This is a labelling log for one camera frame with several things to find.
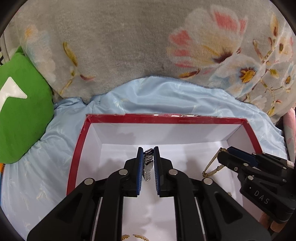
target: white arrow logo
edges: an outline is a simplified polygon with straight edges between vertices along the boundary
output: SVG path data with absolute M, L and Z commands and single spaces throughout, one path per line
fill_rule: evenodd
M 0 112 L 8 97 L 27 99 L 28 96 L 16 84 L 13 78 L 8 77 L 2 88 L 0 89 Z

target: light blue bedsheet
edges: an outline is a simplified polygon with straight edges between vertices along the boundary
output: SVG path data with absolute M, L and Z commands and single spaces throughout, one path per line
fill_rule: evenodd
M 55 105 L 46 133 L 20 161 L 6 165 L 1 206 L 26 239 L 29 231 L 65 196 L 72 154 L 86 114 L 180 113 L 247 118 L 264 152 L 287 158 L 284 138 L 257 107 L 219 89 L 206 89 L 172 78 L 133 80 L 95 96 L 88 105 L 70 98 Z

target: gold bracelet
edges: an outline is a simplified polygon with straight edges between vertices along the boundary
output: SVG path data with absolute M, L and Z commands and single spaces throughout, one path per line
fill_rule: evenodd
M 225 167 L 224 165 L 219 165 L 215 170 L 212 170 L 209 173 L 206 173 L 206 170 L 210 167 L 210 165 L 215 161 L 215 159 L 217 158 L 218 154 L 222 151 L 227 151 L 227 149 L 225 148 L 220 148 L 217 153 L 213 156 L 213 158 L 210 160 L 209 164 L 207 165 L 207 167 L 205 168 L 205 170 L 202 172 L 202 177 L 206 178 L 206 177 L 210 177 L 213 176 L 216 172 L 220 171 L 223 167 Z
M 142 235 L 137 235 L 137 234 L 133 234 L 133 236 L 135 236 L 136 238 L 139 238 L 139 239 L 143 239 L 144 241 L 149 241 L 148 238 L 146 238 L 145 236 L 142 236 Z M 125 240 L 125 239 L 128 239 L 130 236 L 128 234 L 124 234 L 122 235 L 121 237 L 121 241 L 122 240 Z

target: pink fabric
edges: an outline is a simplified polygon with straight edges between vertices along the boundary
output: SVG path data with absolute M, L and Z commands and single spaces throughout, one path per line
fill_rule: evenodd
M 283 117 L 286 145 L 290 161 L 295 161 L 296 156 L 296 117 L 295 110 L 291 108 Z
M 188 41 L 190 40 L 191 38 L 189 37 L 189 34 L 186 30 L 181 30 L 177 34 L 172 34 L 170 36 L 170 41 L 179 46 L 187 46 Z
M 222 14 L 218 11 L 214 11 L 216 22 L 220 28 L 225 30 L 237 31 L 237 22 L 227 14 Z

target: silver watch strap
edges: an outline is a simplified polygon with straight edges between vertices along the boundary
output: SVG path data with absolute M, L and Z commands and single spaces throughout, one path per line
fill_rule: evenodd
M 149 181 L 151 178 L 150 171 L 153 167 L 153 155 L 154 155 L 153 149 L 149 149 L 144 152 L 143 177 L 145 181 Z

